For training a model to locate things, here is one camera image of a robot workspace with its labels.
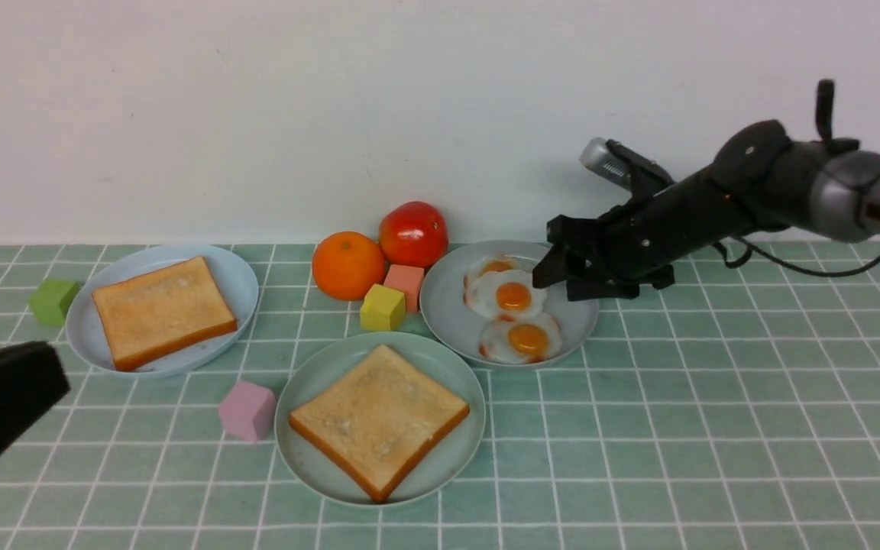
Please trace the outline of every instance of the fried egg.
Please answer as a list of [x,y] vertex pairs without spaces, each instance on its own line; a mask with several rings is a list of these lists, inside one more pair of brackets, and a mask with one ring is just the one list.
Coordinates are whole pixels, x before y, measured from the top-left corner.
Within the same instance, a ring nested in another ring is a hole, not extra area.
[[532,274],[520,269],[488,271],[464,291],[464,303],[487,319],[516,321],[542,312],[548,291],[532,286]]
[[509,271],[510,269],[531,271],[530,266],[526,262],[518,260],[516,257],[510,257],[509,255],[481,258],[481,260],[475,261],[474,264],[471,264],[467,269],[467,273],[464,275],[464,288],[467,289],[468,286],[474,284],[474,281],[479,279],[480,276],[485,273],[492,271]]
[[481,334],[478,351],[492,361],[524,365],[551,359],[561,348],[558,321],[542,312],[524,321],[492,321]]

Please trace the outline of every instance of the foam block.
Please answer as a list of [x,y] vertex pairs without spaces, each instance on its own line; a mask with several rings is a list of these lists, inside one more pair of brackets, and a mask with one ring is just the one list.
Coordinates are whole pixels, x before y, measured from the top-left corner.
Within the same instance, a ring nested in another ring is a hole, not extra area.
[[29,309],[36,320],[45,325],[62,327],[66,323],[66,313],[70,310],[80,283],[60,279],[46,279],[29,296]]
[[390,265],[382,283],[406,295],[406,311],[419,311],[419,287],[423,284],[423,268],[412,265]]
[[259,442],[273,427],[276,410],[273,391],[239,380],[219,404],[219,420],[227,434],[245,442]]
[[406,295],[388,286],[373,285],[359,309],[359,324],[367,331],[394,331],[406,317]]

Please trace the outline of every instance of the yellow block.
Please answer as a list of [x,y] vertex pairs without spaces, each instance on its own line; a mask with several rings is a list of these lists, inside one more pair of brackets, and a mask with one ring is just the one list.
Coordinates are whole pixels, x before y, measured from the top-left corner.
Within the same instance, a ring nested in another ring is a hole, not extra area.
[[405,317],[405,293],[388,286],[373,285],[359,309],[359,324],[367,331],[394,331]]

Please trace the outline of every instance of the bread slice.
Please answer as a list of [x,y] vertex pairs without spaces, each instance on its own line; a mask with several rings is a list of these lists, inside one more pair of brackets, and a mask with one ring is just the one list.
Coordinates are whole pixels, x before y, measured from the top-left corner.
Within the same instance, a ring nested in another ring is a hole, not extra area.
[[237,330],[204,257],[102,286],[92,296],[122,372]]
[[380,345],[291,411],[290,427],[382,503],[469,413],[464,400]]

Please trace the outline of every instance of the plate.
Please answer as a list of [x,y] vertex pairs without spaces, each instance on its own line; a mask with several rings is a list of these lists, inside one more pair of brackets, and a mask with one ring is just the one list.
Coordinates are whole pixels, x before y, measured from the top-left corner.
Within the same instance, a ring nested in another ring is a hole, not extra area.
[[496,255],[509,255],[535,266],[548,248],[528,241],[483,241],[455,248],[430,267],[419,289],[419,308],[423,321],[437,340],[461,356],[482,366],[493,368],[541,368],[565,358],[579,349],[593,334],[600,317],[600,304],[594,299],[569,302],[565,285],[550,286],[545,312],[558,320],[562,331],[562,348],[555,357],[537,363],[508,365],[485,358],[478,351],[481,333],[489,322],[464,304],[464,275],[475,261]]
[[[111,348],[108,347],[108,339],[101,325],[101,317],[97,313],[97,306],[94,306],[91,293],[100,286],[119,283],[137,275],[191,260],[198,255],[205,257],[209,270],[216,279],[216,286],[219,286],[220,293],[237,317],[237,331],[191,345],[182,351],[151,361],[134,372],[116,370],[115,363],[111,359]],[[66,334],[73,352],[95,369],[120,378],[137,380],[165,378],[199,368],[230,348],[254,319],[259,297],[260,283],[257,281],[254,268],[237,254],[211,246],[152,247],[123,257],[87,281],[74,297],[73,303],[70,304],[70,312],[66,314]]]
[[[392,492],[376,504],[348,474],[290,428],[290,411],[313,400],[349,372],[380,344],[388,345],[471,407],[471,414],[416,465]],[[290,377],[280,393],[273,430],[280,457],[290,472],[317,494],[357,507],[392,507],[427,497],[457,477],[471,463],[484,435],[484,391],[471,367],[444,345],[421,335],[397,332],[353,335],[322,348]]]

